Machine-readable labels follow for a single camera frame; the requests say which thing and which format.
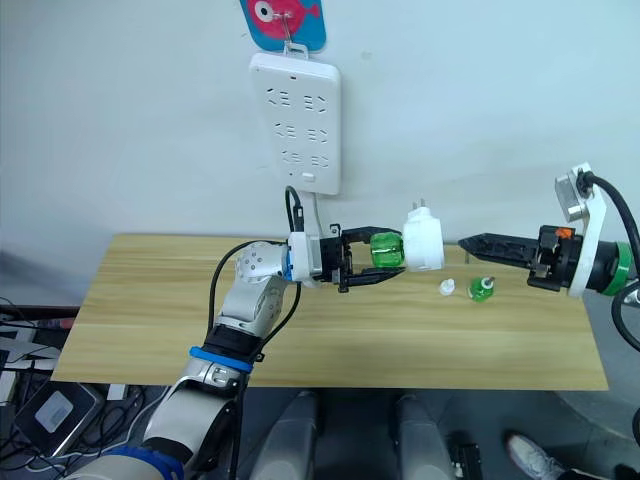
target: electrical outlet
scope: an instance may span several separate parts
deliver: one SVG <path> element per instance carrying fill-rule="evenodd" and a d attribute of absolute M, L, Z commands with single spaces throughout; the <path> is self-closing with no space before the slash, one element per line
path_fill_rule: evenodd
<path fill-rule="evenodd" d="M 332 65 L 257 53 L 249 66 L 258 106 L 285 184 L 340 191 L 340 72 Z"/>

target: person's foot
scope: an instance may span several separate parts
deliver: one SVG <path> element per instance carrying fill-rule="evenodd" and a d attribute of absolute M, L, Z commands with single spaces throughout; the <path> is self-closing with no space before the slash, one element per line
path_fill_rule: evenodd
<path fill-rule="evenodd" d="M 520 470 L 535 480 L 558 480 L 566 472 L 560 463 L 536 443 L 513 433 L 507 438 L 507 452 Z"/>

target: small green bottle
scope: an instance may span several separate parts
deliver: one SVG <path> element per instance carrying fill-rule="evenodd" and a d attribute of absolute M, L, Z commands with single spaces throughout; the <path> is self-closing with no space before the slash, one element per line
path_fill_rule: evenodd
<path fill-rule="evenodd" d="M 376 267 L 399 267 L 404 262 L 402 236 L 393 233 L 371 235 L 371 262 Z"/>
<path fill-rule="evenodd" d="M 493 295 L 495 277 L 476 277 L 471 280 L 467 292 L 474 302 L 484 302 Z"/>

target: white bottle cap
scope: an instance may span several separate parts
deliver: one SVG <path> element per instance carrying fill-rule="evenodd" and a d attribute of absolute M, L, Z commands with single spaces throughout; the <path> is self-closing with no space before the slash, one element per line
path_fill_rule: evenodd
<path fill-rule="evenodd" d="M 448 297 L 451 295 L 456 289 L 456 282 L 453 278 L 448 278 L 443 280 L 440 284 L 440 294 Z"/>
<path fill-rule="evenodd" d="M 484 277 L 482 279 L 482 288 L 486 288 L 487 290 L 493 288 L 494 277 Z"/>

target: wooden table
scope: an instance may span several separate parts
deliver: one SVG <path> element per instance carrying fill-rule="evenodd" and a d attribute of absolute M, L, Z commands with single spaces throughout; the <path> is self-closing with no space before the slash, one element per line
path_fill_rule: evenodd
<path fill-rule="evenodd" d="M 237 238 L 118 235 L 64 347 L 55 380 L 172 384 L 201 345 L 208 289 Z M 367 262 L 366 248 L 355 251 Z M 218 303 L 233 280 L 229 262 Z M 446 248 L 444 271 L 403 273 L 339 294 L 303 289 L 296 315 L 266 348 L 253 386 L 605 390 L 582 301 L 526 285 L 526 272 Z M 472 302 L 466 285 L 496 277 Z M 438 285 L 452 277 L 451 297 Z M 293 297 L 289 288 L 283 310 Z"/>

